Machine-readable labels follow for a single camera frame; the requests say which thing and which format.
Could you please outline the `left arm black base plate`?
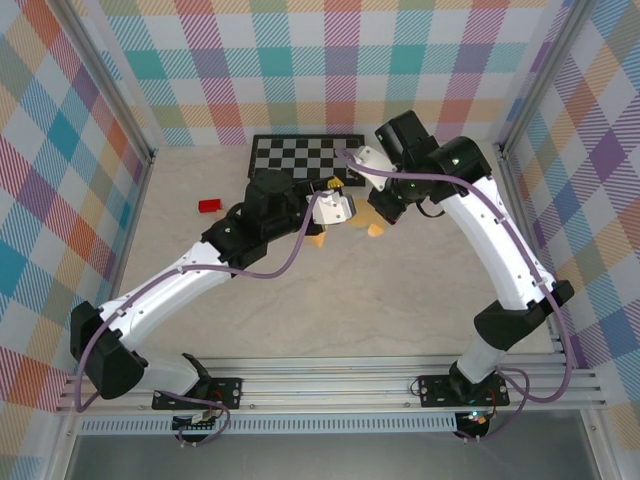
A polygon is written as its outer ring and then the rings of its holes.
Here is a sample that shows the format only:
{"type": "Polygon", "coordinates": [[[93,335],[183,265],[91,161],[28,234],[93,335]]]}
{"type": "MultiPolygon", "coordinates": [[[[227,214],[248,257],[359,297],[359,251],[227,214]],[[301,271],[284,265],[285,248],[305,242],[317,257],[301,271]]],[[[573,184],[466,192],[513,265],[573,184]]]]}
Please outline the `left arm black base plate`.
{"type": "Polygon", "coordinates": [[[229,410],[237,410],[242,394],[241,378],[200,379],[188,392],[173,394],[155,391],[153,410],[196,410],[212,408],[211,403],[221,403],[229,410]]]}

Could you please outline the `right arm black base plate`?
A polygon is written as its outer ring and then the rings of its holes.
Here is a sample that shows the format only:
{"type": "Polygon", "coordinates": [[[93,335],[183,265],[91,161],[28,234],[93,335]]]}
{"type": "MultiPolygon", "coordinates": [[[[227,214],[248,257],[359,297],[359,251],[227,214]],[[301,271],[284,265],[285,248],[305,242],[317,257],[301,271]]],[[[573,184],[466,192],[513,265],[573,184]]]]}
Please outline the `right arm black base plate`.
{"type": "Polygon", "coordinates": [[[418,377],[419,398],[428,407],[503,407],[510,404],[506,382],[496,373],[481,383],[455,387],[449,375],[418,377]]]}

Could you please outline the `black grey checkerboard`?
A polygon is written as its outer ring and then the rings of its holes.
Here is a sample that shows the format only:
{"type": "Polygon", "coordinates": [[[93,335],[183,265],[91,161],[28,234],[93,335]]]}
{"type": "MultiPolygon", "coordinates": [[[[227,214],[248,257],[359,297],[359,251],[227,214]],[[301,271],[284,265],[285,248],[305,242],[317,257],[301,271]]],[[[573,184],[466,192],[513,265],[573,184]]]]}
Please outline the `black grey checkerboard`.
{"type": "Polygon", "coordinates": [[[354,153],[364,140],[363,135],[255,135],[247,177],[252,179],[264,170],[280,170],[296,181],[335,176],[345,186],[364,187],[365,179],[335,155],[336,149],[354,153]]]}

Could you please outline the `aluminium side rail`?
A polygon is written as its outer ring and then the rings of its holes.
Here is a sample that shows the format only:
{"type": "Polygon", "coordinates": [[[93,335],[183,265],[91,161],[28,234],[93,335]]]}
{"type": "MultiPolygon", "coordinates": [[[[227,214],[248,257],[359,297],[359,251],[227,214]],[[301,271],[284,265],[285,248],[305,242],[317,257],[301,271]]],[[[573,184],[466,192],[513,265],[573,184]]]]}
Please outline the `aluminium side rail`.
{"type": "MultiPolygon", "coordinates": [[[[505,202],[507,203],[507,208],[527,245],[537,257],[540,257],[539,249],[535,244],[533,230],[529,225],[522,203],[522,196],[518,190],[517,182],[514,179],[514,174],[509,161],[505,157],[505,154],[502,152],[499,145],[493,146],[493,154],[501,179],[501,192],[506,198],[505,202]]],[[[554,348],[554,352],[565,355],[566,346],[565,341],[562,338],[557,315],[555,313],[552,313],[546,319],[545,324],[554,348]]]]}
{"type": "Polygon", "coordinates": [[[154,162],[155,153],[152,153],[152,157],[145,162],[142,169],[138,193],[135,199],[132,201],[132,209],[128,218],[126,233],[121,238],[121,253],[117,258],[114,269],[112,270],[111,282],[109,283],[109,285],[100,287],[95,303],[96,307],[99,307],[112,298],[117,298],[119,296],[120,287],[123,282],[127,262],[135,237],[136,228],[139,222],[150,178],[153,172],[154,162]]]}

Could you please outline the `aluminium mounting rail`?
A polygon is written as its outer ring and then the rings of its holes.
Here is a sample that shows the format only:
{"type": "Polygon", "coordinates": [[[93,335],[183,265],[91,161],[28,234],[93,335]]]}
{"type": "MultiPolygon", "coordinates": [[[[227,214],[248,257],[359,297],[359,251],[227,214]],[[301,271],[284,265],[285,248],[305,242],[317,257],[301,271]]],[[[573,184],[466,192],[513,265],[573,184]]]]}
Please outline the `aluminium mounting rail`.
{"type": "MultiPolygon", "coordinates": [[[[515,354],[507,368],[519,368],[531,379],[533,395],[550,395],[560,385],[565,357],[515,354]]],[[[453,356],[316,357],[201,360],[212,376],[243,379],[240,409],[234,413],[373,413],[415,412],[418,397],[409,385],[419,375],[447,373],[453,356]]],[[[114,400],[97,399],[86,415],[151,411],[151,387],[114,400]]],[[[529,410],[604,408],[605,394],[592,370],[574,370],[564,395],[549,404],[527,401],[529,410]]]]}

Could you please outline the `tan paper box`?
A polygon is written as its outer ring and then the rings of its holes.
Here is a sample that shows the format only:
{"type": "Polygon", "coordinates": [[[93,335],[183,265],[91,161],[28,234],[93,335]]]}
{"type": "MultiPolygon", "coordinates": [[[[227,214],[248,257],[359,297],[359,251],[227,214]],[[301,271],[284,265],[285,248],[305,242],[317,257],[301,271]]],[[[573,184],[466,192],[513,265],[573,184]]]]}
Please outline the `tan paper box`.
{"type": "MultiPolygon", "coordinates": [[[[369,237],[376,238],[385,233],[386,222],[380,214],[378,214],[372,207],[367,208],[360,206],[357,208],[357,213],[348,221],[345,225],[352,226],[357,229],[365,229],[369,237]]],[[[326,232],[317,236],[310,236],[306,238],[306,243],[314,245],[317,248],[321,248],[324,244],[326,232]]]]}

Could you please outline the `aluminium frame post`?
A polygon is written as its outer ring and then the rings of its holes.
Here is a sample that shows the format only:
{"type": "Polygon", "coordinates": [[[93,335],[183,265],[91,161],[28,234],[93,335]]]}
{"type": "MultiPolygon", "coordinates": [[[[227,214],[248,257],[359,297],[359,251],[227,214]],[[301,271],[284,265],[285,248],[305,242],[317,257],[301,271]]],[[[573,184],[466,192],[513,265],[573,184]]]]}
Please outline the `aluminium frame post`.
{"type": "Polygon", "coordinates": [[[549,0],[489,134],[503,154],[513,150],[599,0],[549,0]]]}
{"type": "Polygon", "coordinates": [[[115,118],[120,122],[134,149],[147,165],[152,164],[154,149],[144,137],[116,81],[84,27],[81,18],[75,12],[70,0],[45,1],[60,22],[65,33],[69,36],[98,89],[104,94],[115,118]]]}

